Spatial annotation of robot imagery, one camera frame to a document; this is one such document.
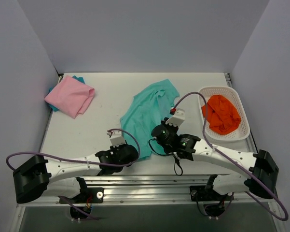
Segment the orange cloth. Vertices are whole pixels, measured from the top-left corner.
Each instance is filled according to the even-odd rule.
[[[241,117],[236,108],[222,95],[213,95],[207,102],[209,128],[214,132],[225,135],[233,132],[239,127]],[[202,107],[205,117],[206,108]]]

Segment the black cable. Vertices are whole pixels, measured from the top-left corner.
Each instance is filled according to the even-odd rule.
[[[150,140],[148,141],[148,144],[149,144],[150,149],[151,149],[155,154],[157,154],[157,155],[159,155],[159,156],[171,156],[171,155],[172,155],[172,153],[171,153],[171,154],[160,154],[160,153],[157,153],[157,152],[154,150],[154,148],[151,146],[150,141],[155,141],[155,139],[150,139]]]
[[[175,157],[175,156],[174,156],[174,159],[175,159],[175,163],[174,163],[174,172],[175,172],[175,174],[176,174],[177,176],[182,176],[182,174],[183,174],[183,169],[182,169],[182,167],[181,167],[181,165],[180,165],[180,161],[179,161],[179,159],[178,159],[177,157]],[[177,171],[176,171],[176,165],[180,168],[180,170],[181,170],[181,174],[178,174],[178,173],[177,173]]]
[[[198,209],[198,211],[200,212],[200,214],[203,215],[203,216],[209,217],[210,215],[208,215],[208,214],[204,214],[204,213],[202,212],[202,210],[199,208],[199,204],[198,204],[198,200],[197,200],[197,194],[196,194],[196,196],[195,196],[195,200],[196,200],[197,209]]]

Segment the white wall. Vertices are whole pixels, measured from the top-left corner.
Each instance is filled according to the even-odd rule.
[[[268,0],[18,0],[59,72],[229,72]]]
[[[269,1],[232,77],[258,149],[280,168],[277,190],[290,214],[290,0]]]
[[[39,149],[48,117],[43,98],[57,79],[18,2],[0,0],[0,232],[9,229],[16,207],[13,175],[5,157]]]

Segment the cloth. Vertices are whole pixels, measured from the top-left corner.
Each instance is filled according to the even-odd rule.
[[[174,99],[178,96],[178,91],[168,79],[151,84],[134,96],[129,110],[120,119],[120,123],[121,128],[131,133],[139,142],[141,150],[139,159],[151,155],[152,151],[148,145],[149,139],[152,139],[151,131],[164,117],[170,115],[169,110],[174,106]],[[124,134],[124,139],[137,149],[130,136]],[[152,142],[152,146],[156,152],[164,154],[163,148],[156,141]]]
[[[213,95],[207,102],[209,128],[214,132],[225,135],[235,131],[241,122],[241,117],[233,104],[222,95]],[[205,117],[206,108],[202,107]]]
[[[93,99],[95,89],[66,76],[45,97],[45,101],[72,118],[83,114]]]
[[[79,82],[82,82],[83,84],[85,84],[85,81],[83,80],[82,77],[72,76],[72,78],[74,78],[75,80],[78,80]],[[49,89],[48,93],[50,93],[53,89],[54,89],[54,87],[51,87],[51,88]],[[52,108],[52,110],[53,110],[54,112],[59,111],[59,109],[56,108],[56,107],[54,107],[53,105],[51,105],[51,104],[48,104],[48,105],[49,105],[50,108]]]

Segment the screw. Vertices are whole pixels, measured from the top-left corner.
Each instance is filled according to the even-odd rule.
[[[97,198],[98,199],[102,199],[103,197],[103,193],[102,192],[97,192]]]
[[[191,196],[195,197],[196,194],[197,194],[197,190],[193,189],[193,190],[191,191]]]

